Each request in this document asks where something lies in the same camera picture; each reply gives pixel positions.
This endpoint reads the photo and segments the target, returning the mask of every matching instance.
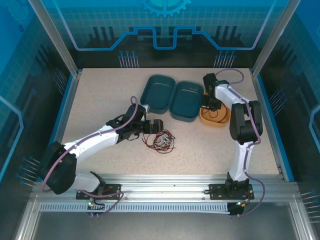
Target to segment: orange container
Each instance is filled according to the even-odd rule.
[[[201,107],[199,115],[203,124],[211,127],[222,128],[230,121],[231,111],[222,104],[221,109],[218,109],[217,111],[211,111]]]

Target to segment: glass panel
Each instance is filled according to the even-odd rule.
[[[287,4],[287,0],[43,2],[79,68],[250,68]]]
[[[301,0],[260,73],[302,193],[320,192],[319,10],[319,1]]]
[[[0,32],[0,239],[12,239],[36,180],[23,158],[47,148],[70,73],[27,0],[0,1]]]

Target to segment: grid pattern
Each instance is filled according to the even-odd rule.
[[[277,49],[281,45],[289,45],[289,50],[293,50],[294,54],[287,62],[294,56],[297,60],[291,65],[290,70],[296,75],[304,73],[317,101],[320,102],[320,52],[298,15],[292,16],[277,44]]]
[[[0,95],[8,102],[16,102],[29,74],[37,76],[41,72],[41,66],[35,60],[41,44],[48,46],[51,41],[38,18],[34,16],[0,74]],[[10,112],[11,110],[0,102],[0,131]]]
[[[261,26],[266,19],[269,7],[255,6],[188,6],[180,14],[173,17],[156,17],[148,10],[141,7],[81,7],[62,8],[61,12],[74,37],[77,46],[84,48],[90,41],[89,35],[94,35],[93,27],[112,27],[114,36],[119,38],[124,32],[128,32],[130,27],[153,26],[161,27],[159,38],[170,38],[169,27],[176,26],[197,26],[202,31],[206,31],[210,36],[215,36],[217,27],[224,29],[229,26],[226,39],[232,34],[233,26],[237,26],[235,35],[240,35],[240,40],[246,47],[251,47],[258,35]],[[278,20],[283,8],[276,7],[270,15],[269,21],[260,38],[260,45],[263,45]],[[70,45],[70,39],[60,16],[56,9],[48,9],[62,38]],[[112,33],[107,30],[108,40]]]

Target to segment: white work surface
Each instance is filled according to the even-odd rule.
[[[203,86],[203,76],[216,73],[218,68],[86,68],[83,69],[63,143],[80,139],[101,128],[107,121],[125,114],[131,105],[130,97],[140,100],[150,76],[166,75],[176,82],[190,81]],[[232,86],[244,97],[256,100],[256,92],[247,68],[240,69],[245,76],[242,83]],[[230,83],[241,76],[236,71],[225,71],[218,80]],[[134,141],[124,140],[92,155],[78,167],[98,174],[226,174],[234,158],[235,144],[229,125],[214,128],[201,123],[173,119],[170,112],[150,113],[148,120],[163,120],[164,128],[175,137],[175,147],[169,154],[160,154],[147,148],[140,136]],[[251,174],[278,174],[268,133],[263,125],[262,143],[253,149],[249,172]]]

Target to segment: metal enclosure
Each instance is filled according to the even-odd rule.
[[[143,225],[129,237],[172,239],[184,231],[179,238],[317,239],[318,214],[307,213],[300,192],[320,190],[320,22],[307,21],[320,5],[311,9],[309,0],[301,0],[297,8],[299,3],[3,1],[0,193],[10,207],[0,207],[0,238],[93,239],[111,228],[108,237],[128,239]],[[87,216],[87,202],[75,200],[74,190],[59,196],[41,192],[28,161],[41,159],[48,143],[62,138],[81,76],[78,69],[143,67],[253,68],[279,167],[278,175],[256,176],[266,185],[266,197],[254,214],[231,219],[204,213],[224,212],[226,202],[203,193],[208,184],[224,183],[224,175],[105,175],[128,195],[115,209],[121,213],[100,223]],[[261,195],[261,186],[252,184]]]

